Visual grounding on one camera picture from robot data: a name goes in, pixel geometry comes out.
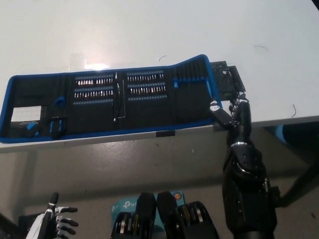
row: bit holder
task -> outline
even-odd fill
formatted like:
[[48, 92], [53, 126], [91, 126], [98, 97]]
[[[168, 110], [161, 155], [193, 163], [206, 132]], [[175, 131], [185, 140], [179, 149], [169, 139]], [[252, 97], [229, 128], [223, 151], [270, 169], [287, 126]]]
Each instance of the bit holder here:
[[[207, 125], [212, 97], [219, 101], [204, 55], [171, 66], [15, 76], [0, 141], [47, 141], [53, 131], [70, 139]], [[14, 108], [34, 106], [41, 106], [37, 122], [12, 124]]]

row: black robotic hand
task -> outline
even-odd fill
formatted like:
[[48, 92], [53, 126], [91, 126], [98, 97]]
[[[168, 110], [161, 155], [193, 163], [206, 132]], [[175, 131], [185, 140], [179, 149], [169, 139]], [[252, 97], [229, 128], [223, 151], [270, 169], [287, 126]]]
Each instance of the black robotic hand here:
[[246, 94], [239, 92], [237, 99], [229, 107], [231, 115], [223, 110], [217, 101], [210, 103], [210, 111], [214, 119], [225, 130], [228, 130], [227, 146], [231, 147], [234, 143], [246, 143], [253, 145], [250, 140], [251, 133], [251, 113], [249, 101]]

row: white card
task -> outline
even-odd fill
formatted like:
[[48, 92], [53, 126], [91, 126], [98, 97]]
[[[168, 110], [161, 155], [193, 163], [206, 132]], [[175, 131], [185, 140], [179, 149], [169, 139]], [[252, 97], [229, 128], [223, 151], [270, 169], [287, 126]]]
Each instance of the white card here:
[[13, 108], [11, 122], [39, 121], [41, 106]]

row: robot finger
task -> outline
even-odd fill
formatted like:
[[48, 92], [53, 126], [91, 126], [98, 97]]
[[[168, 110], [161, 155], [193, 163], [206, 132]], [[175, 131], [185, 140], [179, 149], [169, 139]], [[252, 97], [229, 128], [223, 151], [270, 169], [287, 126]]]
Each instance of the robot finger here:
[[61, 231], [58, 231], [56, 233], [56, 237], [57, 238], [61, 238], [61, 239], [69, 239], [69, 237], [67, 237], [65, 234], [63, 234]]
[[69, 224], [70, 226], [73, 226], [73, 227], [79, 226], [79, 224], [76, 221], [74, 221], [74, 220], [72, 220], [70, 218], [65, 218], [63, 216], [57, 216], [56, 217], [56, 222], [57, 223], [67, 223], [67, 224]]
[[55, 213], [75, 213], [77, 212], [77, 208], [71, 208], [71, 207], [57, 207], [55, 209]]
[[76, 234], [76, 232], [75, 232], [72, 228], [67, 227], [67, 226], [64, 226], [64, 225], [62, 225], [61, 223], [58, 223], [58, 224], [56, 225], [56, 229], [57, 229], [58, 231], [59, 231], [59, 230], [66, 231], [66, 232], [70, 233], [71, 235], [75, 235], [75, 234]]

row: white table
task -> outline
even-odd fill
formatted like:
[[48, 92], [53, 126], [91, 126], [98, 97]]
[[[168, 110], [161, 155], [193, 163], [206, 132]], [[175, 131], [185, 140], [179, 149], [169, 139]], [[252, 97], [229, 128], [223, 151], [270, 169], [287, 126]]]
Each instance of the white table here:
[[[3, 0], [0, 102], [13, 75], [170, 65], [206, 54], [237, 66], [253, 126], [314, 121], [318, 23], [311, 0]], [[154, 133], [0, 144], [0, 153], [148, 137]]]

